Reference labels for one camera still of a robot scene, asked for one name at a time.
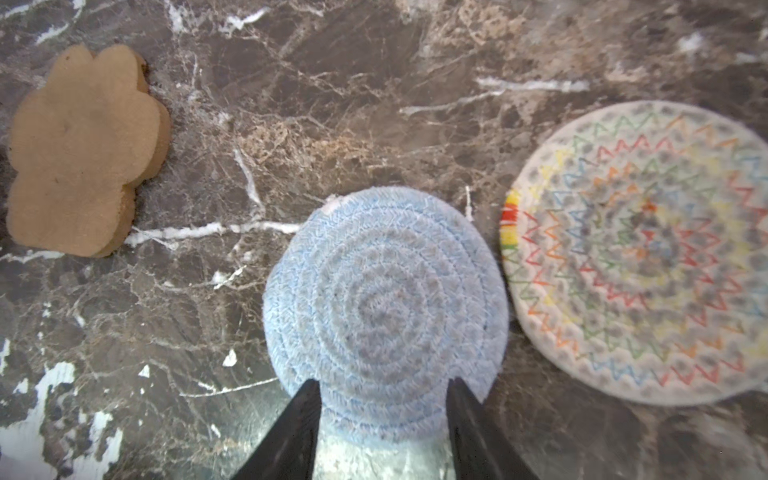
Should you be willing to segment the blue woven round coaster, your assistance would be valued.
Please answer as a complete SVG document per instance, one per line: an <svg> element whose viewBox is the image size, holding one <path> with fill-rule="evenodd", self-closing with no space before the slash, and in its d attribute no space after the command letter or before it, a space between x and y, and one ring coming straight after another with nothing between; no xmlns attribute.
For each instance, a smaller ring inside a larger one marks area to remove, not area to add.
<svg viewBox="0 0 768 480"><path fill-rule="evenodd" d="M282 387L317 380L329 428L367 446L442 435L449 381L486 399L509 332L481 234L446 202L399 186L314 211L268 277L263 321Z"/></svg>

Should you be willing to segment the paw shaped cork coaster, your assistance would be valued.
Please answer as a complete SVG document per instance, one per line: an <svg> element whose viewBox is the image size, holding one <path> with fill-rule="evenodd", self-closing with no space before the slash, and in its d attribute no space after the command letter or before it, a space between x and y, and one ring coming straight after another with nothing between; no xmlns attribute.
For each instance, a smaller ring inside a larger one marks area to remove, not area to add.
<svg viewBox="0 0 768 480"><path fill-rule="evenodd" d="M118 44L75 45L13 116L16 177L6 225L14 242L80 257L106 257L128 236L137 187L167 156L171 118L149 93L146 62Z"/></svg>

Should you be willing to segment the multicolour woven round coaster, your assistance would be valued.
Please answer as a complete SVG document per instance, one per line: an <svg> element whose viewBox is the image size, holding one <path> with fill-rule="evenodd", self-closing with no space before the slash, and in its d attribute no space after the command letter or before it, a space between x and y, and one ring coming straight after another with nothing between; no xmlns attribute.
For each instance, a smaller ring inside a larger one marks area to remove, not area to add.
<svg viewBox="0 0 768 480"><path fill-rule="evenodd" d="M518 321L625 400L717 402L767 380L767 143L715 112L619 103L556 131L512 184L500 247Z"/></svg>

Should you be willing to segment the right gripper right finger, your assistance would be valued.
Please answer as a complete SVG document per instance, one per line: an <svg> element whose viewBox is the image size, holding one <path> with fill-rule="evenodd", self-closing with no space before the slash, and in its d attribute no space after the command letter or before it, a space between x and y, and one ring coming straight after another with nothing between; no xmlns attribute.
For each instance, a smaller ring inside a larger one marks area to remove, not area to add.
<svg viewBox="0 0 768 480"><path fill-rule="evenodd" d="M457 479L539 479L459 377L449 380L446 415Z"/></svg>

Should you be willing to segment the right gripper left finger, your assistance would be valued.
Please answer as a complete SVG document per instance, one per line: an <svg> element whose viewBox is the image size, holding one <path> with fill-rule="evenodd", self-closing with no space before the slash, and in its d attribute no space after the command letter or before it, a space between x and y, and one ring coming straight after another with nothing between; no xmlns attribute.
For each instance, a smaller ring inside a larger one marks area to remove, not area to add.
<svg viewBox="0 0 768 480"><path fill-rule="evenodd" d="M233 479L312 479L321 413L320 382L308 379Z"/></svg>

